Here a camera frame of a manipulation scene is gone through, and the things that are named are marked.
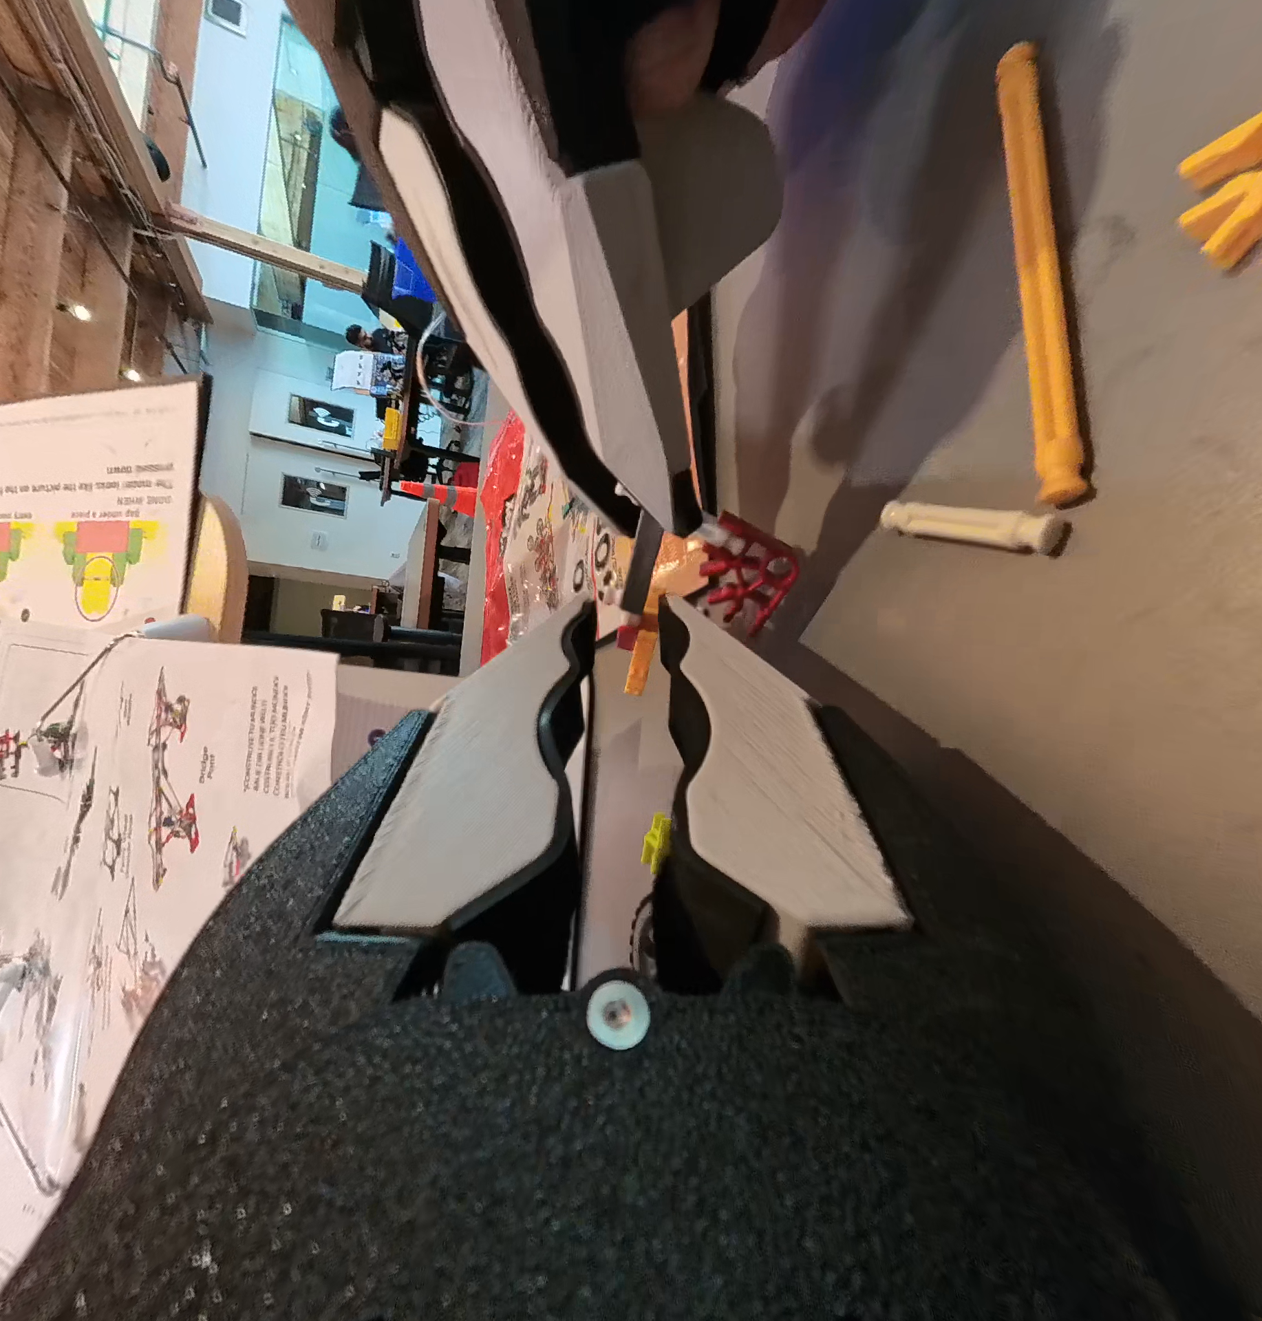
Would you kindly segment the clear bag of plastic pieces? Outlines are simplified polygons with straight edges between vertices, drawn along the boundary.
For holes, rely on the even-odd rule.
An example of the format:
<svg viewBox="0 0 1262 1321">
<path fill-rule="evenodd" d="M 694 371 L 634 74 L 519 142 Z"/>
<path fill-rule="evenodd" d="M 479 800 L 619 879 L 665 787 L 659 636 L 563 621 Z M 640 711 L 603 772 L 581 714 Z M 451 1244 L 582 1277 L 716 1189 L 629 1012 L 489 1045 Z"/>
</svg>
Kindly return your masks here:
<svg viewBox="0 0 1262 1321">
<path fill-rule="evenodd" d="M 632 540 L 572 487 L 508 412 L 477 492 L 486 529 L 480 664 L 576 599 L 595 604 L 597 639 L 615 638 Z"/>
</svg>

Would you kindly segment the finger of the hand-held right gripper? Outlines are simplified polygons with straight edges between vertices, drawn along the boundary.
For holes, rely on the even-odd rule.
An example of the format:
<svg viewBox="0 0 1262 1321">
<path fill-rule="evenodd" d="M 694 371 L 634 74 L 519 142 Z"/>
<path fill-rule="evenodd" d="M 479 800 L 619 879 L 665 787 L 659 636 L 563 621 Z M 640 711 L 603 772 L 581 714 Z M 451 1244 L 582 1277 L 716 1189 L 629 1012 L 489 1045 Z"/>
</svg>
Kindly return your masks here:
<svg viewBox="0 0 1262 1321">
<path fill-rule="evenodd" d="M 379 153 L 436 290 L 532 439 L 619 530 L 684 531 L 684 412 L 648 175 L 567 178 L 535 132 L 477 158 L 432 110 L 386 108 Z"/>
<path fill-rule="evenodd" d="M 619 527 L 706 521 L 672 322 L 772 235 L 766 126 L 632 108 L 635 4 L 414 5 L 414 234 L 486 372 Z"/>
</svg>

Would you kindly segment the person's right hand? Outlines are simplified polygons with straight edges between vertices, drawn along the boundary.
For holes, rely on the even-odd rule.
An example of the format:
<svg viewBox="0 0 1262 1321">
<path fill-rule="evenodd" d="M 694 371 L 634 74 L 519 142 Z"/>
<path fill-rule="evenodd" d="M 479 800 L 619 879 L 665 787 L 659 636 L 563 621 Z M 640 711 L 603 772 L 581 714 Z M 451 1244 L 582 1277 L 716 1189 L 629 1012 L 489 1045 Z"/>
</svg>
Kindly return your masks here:
<svg viewBox="0 0 1262 1321">
<path fill-rule="evenodd" d="M 719 10 L 719 2 L 666 4 L 629 38 L 623 77 L 635 117 L 666 114 L 691 99 L 709 64 Z"/>
</svg>

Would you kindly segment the printed instruction card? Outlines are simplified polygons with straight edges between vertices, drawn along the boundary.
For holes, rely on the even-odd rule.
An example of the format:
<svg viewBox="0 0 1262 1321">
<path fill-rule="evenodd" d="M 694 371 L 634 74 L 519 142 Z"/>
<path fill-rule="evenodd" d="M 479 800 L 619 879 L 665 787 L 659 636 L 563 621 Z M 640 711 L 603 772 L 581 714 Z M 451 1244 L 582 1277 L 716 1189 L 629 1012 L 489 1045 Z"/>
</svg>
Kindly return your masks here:
<svg viewBox="0 0 1262 1321">
<path fill-rule="evenodd" d="M 208 399 L 193 375 L 0 405 L 0 623 L 118 635 L 180 616 Z"/>
</svg>

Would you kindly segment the white booklet with purple dot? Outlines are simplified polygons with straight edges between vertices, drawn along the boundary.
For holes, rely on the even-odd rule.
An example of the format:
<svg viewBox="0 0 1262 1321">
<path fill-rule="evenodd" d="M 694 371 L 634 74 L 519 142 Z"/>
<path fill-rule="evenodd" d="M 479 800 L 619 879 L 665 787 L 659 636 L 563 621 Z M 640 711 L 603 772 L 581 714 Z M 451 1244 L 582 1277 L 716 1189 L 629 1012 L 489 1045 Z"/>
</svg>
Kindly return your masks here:
<svg viewBox="0 0 1262 1321">
<path fill-rule="evenodd" d="M 373 769 L 359 770 L 357 781 L 364 794 L 368 785 L 374 795 L 380 794 L 424 723 L 416 713 L 435 713 L 458 685 L 461 679 L 455 676 L 339 663 L 331 785 L 339 785 L 361 761 L 370 761 Z"/>
</svg>

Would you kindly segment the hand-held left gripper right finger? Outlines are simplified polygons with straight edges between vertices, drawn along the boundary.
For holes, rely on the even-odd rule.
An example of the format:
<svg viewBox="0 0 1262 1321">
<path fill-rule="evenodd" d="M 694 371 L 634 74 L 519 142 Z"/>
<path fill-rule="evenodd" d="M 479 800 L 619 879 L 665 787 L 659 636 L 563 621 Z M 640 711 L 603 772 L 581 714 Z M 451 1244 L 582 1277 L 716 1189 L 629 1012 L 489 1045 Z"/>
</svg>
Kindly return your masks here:
<svg viewBox="0 0 1262 1321">
<path fill-rule="evenodd" d="M 898 932 L 912 916 L 818 722 L 817 704 L 694 607 L 660 607 L 668 729 L 681 761 L 672 865 L 759 934 Z"/>
</svg>

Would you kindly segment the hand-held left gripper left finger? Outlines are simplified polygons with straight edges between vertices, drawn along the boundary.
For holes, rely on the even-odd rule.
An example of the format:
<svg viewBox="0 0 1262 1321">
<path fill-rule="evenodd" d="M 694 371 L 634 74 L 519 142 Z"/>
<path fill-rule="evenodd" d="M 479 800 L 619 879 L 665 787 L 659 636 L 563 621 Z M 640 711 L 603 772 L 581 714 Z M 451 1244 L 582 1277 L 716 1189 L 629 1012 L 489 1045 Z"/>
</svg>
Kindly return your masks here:
<svg viewBox="0 0 1262 1321">
<path fill-rule="evenodd" d="M 442 698 L 336 931 L 458 931 L 576 845 L 595 641 L 595 604 L 575 599 Z"/>
</svg>

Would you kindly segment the short white plastic rod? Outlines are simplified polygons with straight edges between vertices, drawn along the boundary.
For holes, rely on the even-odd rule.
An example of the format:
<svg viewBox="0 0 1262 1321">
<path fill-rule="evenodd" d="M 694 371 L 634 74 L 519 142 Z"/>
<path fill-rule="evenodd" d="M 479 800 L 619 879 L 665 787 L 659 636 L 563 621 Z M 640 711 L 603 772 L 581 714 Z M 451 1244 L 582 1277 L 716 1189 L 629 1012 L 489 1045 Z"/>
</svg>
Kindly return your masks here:
<svg viewBox="0 0 1262 1321">
<path fill-rule="evenodd" d="M 878 527 L 904 537 L 1039 557 L 1052 555 L 1069 534 L 1069 523 L 1058 515 L 905 502 L 884 505 Z"/>
</svg>

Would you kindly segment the yellow plastic fan connector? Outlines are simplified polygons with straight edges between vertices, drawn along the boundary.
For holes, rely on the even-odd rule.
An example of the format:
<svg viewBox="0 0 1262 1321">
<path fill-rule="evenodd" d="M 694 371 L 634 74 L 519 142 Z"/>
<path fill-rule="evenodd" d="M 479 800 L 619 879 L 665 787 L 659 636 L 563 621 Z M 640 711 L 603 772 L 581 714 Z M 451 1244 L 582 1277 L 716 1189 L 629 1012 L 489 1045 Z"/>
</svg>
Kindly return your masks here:
<svg viewBox="0 0 1262 1321">
<path fill-rule="evenodd" d="M 1232 273 L 1262 247 L 1262 113 L 1178 166 L 1200 201 L 1178 219 L 1179 231 L 1220 273 Z"/>
</svg>

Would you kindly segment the long yellow plastic rod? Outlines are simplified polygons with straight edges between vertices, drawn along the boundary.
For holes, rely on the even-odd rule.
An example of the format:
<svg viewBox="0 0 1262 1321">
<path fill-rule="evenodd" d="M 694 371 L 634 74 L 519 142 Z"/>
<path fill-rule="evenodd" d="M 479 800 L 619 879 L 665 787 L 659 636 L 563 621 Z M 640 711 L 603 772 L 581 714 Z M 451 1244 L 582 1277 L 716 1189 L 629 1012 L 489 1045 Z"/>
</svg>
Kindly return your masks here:
<svg viewBox="0 0 1262 1321">
<path fill-rule="evenodd" d="M 995 70 L 995 92 L 1030 394 L 1038 502 L 1067 508 L 1085 499 L 1088 480 L 1035 43 L 1016 43 L 1002 55 Z"/>
</svg>

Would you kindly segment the model overview paper sheet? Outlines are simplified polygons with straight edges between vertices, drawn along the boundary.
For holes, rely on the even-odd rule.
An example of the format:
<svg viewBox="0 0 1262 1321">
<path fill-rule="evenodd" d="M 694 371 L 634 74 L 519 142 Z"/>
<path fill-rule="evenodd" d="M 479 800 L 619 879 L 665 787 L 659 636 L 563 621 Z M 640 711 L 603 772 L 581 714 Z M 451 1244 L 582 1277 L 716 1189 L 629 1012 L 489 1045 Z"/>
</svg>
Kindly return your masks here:
<svg viewBox="0 0 1262 1321">
<path fill-rule="evenodd" d="M 0 1280 L 196 934 L 331 785 L 336 667 L 0 623 Z"/>
</svg>

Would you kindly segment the round wooden board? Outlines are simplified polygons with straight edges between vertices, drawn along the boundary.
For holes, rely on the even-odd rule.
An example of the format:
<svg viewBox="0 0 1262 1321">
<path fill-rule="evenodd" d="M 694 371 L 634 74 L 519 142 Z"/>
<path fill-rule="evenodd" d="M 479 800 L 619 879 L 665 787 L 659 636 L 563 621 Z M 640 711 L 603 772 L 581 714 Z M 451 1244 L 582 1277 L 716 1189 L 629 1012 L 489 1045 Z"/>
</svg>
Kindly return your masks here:
<svg viewBox="0 0 1262 1321">
<path fill-rule="evenodd" d="M 222 499 L 202 493 L 180 614 L 205 620 L 211 641 L 239 645 L 243 641 L 247 582 L 247 555 L 239 517 Z"/>
</svg>

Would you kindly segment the red plastic fan connector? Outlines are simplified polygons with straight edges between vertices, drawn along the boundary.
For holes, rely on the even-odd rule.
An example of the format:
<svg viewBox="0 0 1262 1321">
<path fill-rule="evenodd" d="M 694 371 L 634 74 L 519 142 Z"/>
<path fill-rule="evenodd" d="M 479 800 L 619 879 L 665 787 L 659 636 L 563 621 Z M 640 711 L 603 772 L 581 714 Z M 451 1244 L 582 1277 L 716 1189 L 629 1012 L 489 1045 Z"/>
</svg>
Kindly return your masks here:
<svg viewBox="0 0 1262 1321">
<path fill-rule="evenodd" d="M 743 534 L 718 554 L 703 548 L 703 608 L 715 623 L 744 641 L 756 641 L 793 592 L 802 571 L 800 557 L 774 534 L 721 514 Z"/>
</svg>

